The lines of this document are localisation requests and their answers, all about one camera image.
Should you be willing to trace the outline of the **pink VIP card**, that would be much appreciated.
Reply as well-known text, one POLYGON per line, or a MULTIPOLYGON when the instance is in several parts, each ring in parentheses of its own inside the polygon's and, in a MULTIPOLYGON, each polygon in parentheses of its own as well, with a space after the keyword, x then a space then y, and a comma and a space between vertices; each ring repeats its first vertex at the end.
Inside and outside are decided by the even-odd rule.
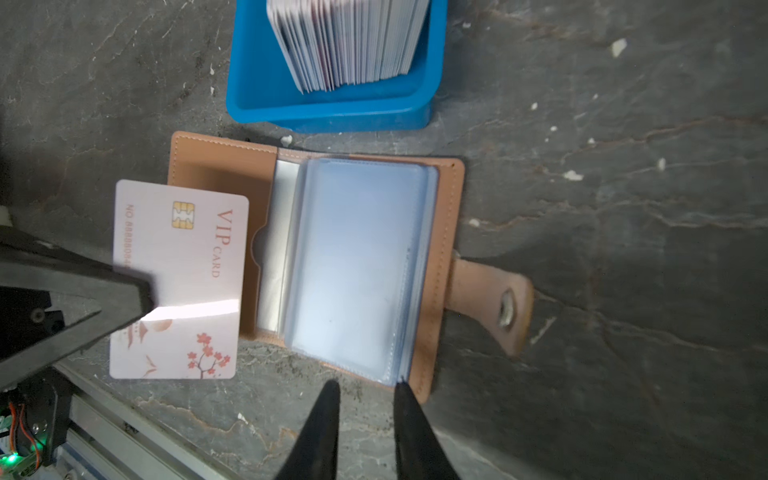
POLYGON ((248 213, 242 195, 117 182, 113 264, 149 280, 155 306, 112 334, 112 378, 234 377, 248 213))

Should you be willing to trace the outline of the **stack of white cards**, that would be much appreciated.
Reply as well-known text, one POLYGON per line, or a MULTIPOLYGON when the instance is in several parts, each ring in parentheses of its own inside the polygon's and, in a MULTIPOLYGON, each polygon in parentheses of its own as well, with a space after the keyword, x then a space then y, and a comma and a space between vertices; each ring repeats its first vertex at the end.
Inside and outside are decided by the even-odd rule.
POLYGON ((409 73, 428 0, 269 1, 266 13, 302 93, 409 73))

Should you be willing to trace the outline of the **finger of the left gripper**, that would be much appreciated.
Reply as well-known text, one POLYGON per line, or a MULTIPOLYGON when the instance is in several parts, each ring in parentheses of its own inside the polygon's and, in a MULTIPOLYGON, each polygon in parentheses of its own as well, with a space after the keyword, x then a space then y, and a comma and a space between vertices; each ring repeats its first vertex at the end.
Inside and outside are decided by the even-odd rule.
POLYGON ((149 278, 1 228, 1 388, 142 319, 149 278))

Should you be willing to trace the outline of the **tan leather card holder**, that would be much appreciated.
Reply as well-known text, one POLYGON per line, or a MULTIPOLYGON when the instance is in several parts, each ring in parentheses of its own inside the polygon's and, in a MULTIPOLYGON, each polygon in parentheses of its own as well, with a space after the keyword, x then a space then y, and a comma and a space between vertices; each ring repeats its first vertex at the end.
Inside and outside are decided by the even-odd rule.
POLYGON ((239 335, 425 402, 443 315, 521 353, 534 289, 453 249, 457 158, 334 155, 178 131, 168 181, 250 204, 239 335))

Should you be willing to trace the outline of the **blue plastic card tray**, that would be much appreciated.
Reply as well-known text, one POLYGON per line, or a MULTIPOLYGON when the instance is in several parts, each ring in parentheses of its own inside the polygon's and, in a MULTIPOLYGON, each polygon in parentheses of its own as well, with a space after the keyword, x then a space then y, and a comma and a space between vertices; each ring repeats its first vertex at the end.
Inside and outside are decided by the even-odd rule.
POLYGON ((302 94, 269 25, 267 3, 238 1, 227 111, 241 124, 269 122, 304 134, 423 129, 441 82, 447 10, 446 1, 431 3, 408 74, 302 94))

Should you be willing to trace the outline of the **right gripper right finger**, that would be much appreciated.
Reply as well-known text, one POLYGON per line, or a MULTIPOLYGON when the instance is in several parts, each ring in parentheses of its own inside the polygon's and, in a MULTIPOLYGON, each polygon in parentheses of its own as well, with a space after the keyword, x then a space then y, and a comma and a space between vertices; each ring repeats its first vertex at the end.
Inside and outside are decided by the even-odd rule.
POLYGON ((460 479, 407 382, 395 387, 393 419, 398 479, 460 479))

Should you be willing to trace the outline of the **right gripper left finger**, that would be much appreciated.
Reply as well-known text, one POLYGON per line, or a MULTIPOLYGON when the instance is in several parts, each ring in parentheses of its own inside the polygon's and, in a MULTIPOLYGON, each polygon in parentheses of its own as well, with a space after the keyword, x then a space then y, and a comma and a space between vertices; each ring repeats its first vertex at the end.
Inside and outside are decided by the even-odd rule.
POLYGON ((324 384, 276 480, 336 478, 340 394, 336 380, 324 384))

